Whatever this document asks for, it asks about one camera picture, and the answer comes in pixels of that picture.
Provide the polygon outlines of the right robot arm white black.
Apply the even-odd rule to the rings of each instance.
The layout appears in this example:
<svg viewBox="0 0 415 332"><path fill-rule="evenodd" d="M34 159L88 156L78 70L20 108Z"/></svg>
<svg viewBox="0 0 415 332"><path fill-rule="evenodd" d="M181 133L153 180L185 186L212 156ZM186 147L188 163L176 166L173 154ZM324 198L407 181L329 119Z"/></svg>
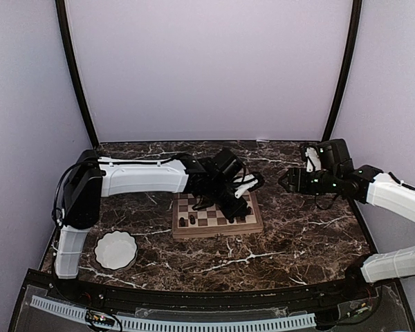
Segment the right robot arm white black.
<svg viewBox="0 0 415 332"><path fill-rule="evenodd" d="M363 216L378 217L384 221L387 245L375 238L377 253L367 254L354 261L346 270L346 279L340 283L339 294L346 300L355 299L366 284L387 279L415 277L415 186L396 178L391 172L364 165L357 169L290 168L278 183L288 193L314 196L326 194L358 203ZM386 217L393 216L394 226Z"/></svg>

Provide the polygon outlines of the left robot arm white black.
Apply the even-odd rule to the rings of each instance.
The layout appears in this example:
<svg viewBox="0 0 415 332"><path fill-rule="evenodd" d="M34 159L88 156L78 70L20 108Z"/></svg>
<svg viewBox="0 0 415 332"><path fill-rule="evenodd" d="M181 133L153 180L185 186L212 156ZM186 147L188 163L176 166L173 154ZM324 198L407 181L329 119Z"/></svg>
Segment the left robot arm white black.
<svg viewBox="0 0 415 332"><path fill-rule="evenodd" d="M230 150L197 159L186 153L164 160L99 157L86 150L63 174L55 190L51 218L59 230L52 272L57 291L68 301L84 295L76 281L87 234L100 218L100 199L117 194L169 192L199 198L196 210L216 205L232 221L249 213L243 193L259 183Z"/></svg>

